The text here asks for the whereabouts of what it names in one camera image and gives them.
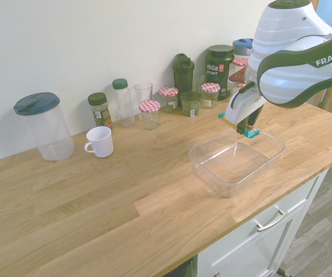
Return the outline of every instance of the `plastic pitcher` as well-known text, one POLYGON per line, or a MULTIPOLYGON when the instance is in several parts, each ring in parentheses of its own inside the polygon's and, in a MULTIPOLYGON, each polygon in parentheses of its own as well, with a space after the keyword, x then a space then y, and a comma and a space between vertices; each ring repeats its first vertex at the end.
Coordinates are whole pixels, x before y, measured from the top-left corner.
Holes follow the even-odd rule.
POLYGON ((51 92, 29 95, 19 100, 15 113, 22 115, 39 152, 46 160, 63 160, 74 152, 74 143, 59 106, 51 92))

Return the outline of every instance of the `green lid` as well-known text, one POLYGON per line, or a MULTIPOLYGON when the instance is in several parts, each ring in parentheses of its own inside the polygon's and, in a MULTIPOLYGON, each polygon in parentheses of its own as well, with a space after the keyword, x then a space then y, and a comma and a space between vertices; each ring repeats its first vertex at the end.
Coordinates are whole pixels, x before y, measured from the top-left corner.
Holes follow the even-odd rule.
POLYGON ((213 45, 208 47, 209 54, 218 56, 230 56, 233 55, 234 48, 230 45, 213 45))
POLYGON ((114 89, 124 89, 127 88, 127 81, 126 79, 116 79, 112 82, 112 87, 114 89))
POLYGON ((276 0, 269 4, 273 9, 295 9, 307 6, 311 3, 310 0, 276 0))
POLYGON ((14 106, 19 115, 41 114, 56 107, 60 99, 51 92, 41 92, 20 99, 14 106))
POLYGON ((107 102, 107 98, 103 92, 96 92, 88 96, 88 102, 91 106, 100 106, 107 102))

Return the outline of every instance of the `cabinet drawer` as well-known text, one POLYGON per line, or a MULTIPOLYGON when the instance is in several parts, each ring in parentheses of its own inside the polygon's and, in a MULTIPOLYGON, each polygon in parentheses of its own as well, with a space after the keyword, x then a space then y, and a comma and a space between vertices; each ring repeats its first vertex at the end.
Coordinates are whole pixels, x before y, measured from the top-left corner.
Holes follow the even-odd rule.
POLYGON ((278 220, 281 219, 283 221, 287 220, 287 218, 296 211, 298 211, 297 214, 303 211, 305 213, 307 211, 307 203, 310 204, 313 200, 325 175, 326 171, 201 251, 198 254, 198 277, 207 276, 199 274, 203 272, 203 267, 209 267, 211 270, 213 264, 217 264, 218 261, 223 260, 229 253, 241 248, 249 241, 259 239, 263 233, 266 233, 267 231, 258 232, 258 223, 262 226, 266 226, 270 223, 278 222, 278 220), (288 212, 287 216, 281 215, 279 210, 285 213, 288 212))

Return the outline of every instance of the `drawer handle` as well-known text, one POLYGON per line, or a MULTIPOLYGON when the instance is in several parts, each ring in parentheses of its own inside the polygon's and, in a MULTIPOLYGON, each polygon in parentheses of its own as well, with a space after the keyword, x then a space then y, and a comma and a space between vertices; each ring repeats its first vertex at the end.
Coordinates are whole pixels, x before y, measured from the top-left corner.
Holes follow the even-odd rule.
POLYGON ((257 222, 257 226, 258 226, 258 232, 262 232, 265 231, 273 226, 275 226, 277 223, 279 223, 280 221, 282 221, 286 215, 288 214, 288 212, 284 212, 283 210, 279 209, 279 214, 281 215, 279 218, 275 219, 274 221, 270 222, 269 224, 267 224, 266 226, 262 226, 259 222, 257 222))

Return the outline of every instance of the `jar label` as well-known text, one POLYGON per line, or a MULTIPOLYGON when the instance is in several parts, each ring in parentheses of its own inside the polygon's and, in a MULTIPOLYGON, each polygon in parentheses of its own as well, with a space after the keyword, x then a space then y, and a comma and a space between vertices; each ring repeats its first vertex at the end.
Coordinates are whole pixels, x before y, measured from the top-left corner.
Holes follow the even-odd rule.
POLYGON ((93 117, 95 119, 96 126, 112 127, 111 116, 108 108, 103 111, 94 111, 93 117))
POLYGON ((176 101, 168 102, 167 105, 172 106, 172 108, 176 108, 176 101))

